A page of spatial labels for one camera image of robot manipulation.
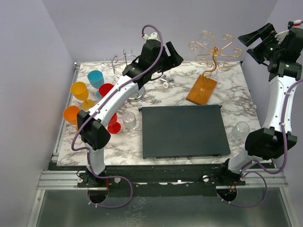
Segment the gold wire wooden-base rack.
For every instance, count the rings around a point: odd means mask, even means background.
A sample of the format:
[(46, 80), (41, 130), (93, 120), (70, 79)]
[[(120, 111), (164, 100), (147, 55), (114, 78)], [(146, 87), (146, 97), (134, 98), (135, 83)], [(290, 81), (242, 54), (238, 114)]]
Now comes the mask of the gold wire wooden-base rack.
[(191, 88), (189, 94), (186, 97), (187, 101), (190, 101), (196, 105), (206, 105), (217, 85), (217, 81), (211, 79), (211, 74), (216, 70), (227, 72), (232, 68), (231, 64), (226, 61), (220, 64), (217, 58), (219, 56), (227, 58), (239, 58), (243, 55), (243, 50), (240, 48), (235, 48), (233, 50), (234, 55), (223, 54), (223, 50), (231, 46), (234, 42), (234, 37), (232, 35), (223, 35), (223, 40), (228, 42), (223, 47), (216, 46), (215, 36), (213, 33), (212, 35), (213, 46), (209, 49), (201, 44), (201, 35), (198, 41), (191, 41), (188, 44), (189, 48), (193, 51), (196, 51), (199, 48), (206, 50), (206, 53), (200, 53), (195, 56), (195, 62), (199, 65), (207, 66), (208, 69), (203, 71), (198, 76), (197, 80), (195, 81), (193, 87)]

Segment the clear ribbed wine glass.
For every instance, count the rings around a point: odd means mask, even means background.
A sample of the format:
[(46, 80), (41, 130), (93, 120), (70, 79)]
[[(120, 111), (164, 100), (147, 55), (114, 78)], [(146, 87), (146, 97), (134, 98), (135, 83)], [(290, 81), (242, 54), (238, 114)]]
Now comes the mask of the clear ribbed wine glass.
[(136, 117), (133, 112), (123, 113), (122, 120), (126, 129), (134, 130), (136, 128)]

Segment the blue plastic wine glass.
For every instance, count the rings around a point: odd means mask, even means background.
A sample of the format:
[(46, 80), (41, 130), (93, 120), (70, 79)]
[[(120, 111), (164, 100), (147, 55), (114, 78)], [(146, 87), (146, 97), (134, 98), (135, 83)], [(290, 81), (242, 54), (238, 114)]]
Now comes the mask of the blue plastic wine glass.
[(104, 84), (103, 73), (99, 70), (93, 70), (87, 75), (90, 84), (97, 90), (96, 96), (101, 99), (101, 94), (99, 92), (99, 88)]

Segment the red plastic wine glass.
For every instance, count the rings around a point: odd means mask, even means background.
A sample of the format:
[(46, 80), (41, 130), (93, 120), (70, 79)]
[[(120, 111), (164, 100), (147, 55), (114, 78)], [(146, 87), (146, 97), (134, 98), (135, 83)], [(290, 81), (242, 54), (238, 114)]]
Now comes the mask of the red plastic wine glass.
[(117, 134), (120, 132), (121, 130), (121, 125), (120, 123), (117, 121), (118, 117), (117, 117), (117, 113), (114, 113), (114, 115), (111, 117), (108, 126), (107, 126), (107, 130), (111, 133), (111, 134)]

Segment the yellow plastic wine glass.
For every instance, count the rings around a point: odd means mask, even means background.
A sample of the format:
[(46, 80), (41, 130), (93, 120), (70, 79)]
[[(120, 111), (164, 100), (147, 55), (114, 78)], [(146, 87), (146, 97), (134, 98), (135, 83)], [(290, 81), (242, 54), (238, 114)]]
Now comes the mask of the yellow plastic wine glass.
[(82, 101), (82, 109), (87, 110), (95, 105), (95, 102), (92, 99), (89, 99), (89, 91), (84, 82), (79, 81), (73, 83), (70, 87), (70, 91), (76, 99)]

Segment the orange plastic wine glass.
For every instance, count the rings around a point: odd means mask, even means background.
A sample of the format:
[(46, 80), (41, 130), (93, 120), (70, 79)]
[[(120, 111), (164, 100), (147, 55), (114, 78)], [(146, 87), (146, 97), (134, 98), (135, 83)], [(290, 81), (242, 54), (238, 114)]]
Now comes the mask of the orange plastic wine glass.
[(63, 118), (71, 125), (76, 126), (76, 130), (78, 131), (78, 123), (77, 123), (77, 114), (79, 113), (80, 108), (76, 105), (71, 105), (65, 108), (62, 116)]

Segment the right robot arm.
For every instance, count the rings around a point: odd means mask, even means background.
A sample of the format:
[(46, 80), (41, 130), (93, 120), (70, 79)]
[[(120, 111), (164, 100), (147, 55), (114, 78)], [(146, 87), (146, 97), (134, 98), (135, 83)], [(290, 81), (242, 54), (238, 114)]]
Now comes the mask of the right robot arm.
[(287, 30), (280, 33), (267, 23), (238, 38), (246, 47), (261, 39), (247, 53), (258, 64), (269, 62), (270, 100), (262, 128), (247, 135), (244, 151), (221, 165), (218, 181), (223, 185), (239, 181), (243, 171), (262, 161), (287, 158), (288, 150), (297, 143), (297, 137), (292, 135), (291, 112), (296, 87), (302, 82), (303, 67), (297, 62), (303, 50), (302, 23), (290, 21)]

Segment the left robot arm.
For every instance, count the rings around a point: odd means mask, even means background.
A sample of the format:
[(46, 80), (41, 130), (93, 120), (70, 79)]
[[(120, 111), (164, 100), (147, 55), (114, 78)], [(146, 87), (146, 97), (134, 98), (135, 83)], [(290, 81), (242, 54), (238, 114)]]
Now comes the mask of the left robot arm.
[(183, 60), (172, 42), (162, 44), (158, 40), (149, 39), (143, 45), (141, 54), (126, 65), (113, 88), (94, 107), (88, 111), (79, 111), (76, 135), (85, 144), (87, 169), (91, 172), (89, 182), (93, 186), (99, 187), (105, 181), (104, 147), (111, 138), (107, 130), (110, 119), (129, 97), (152, 80), (154, 73), (163, 74), (179, 66)]

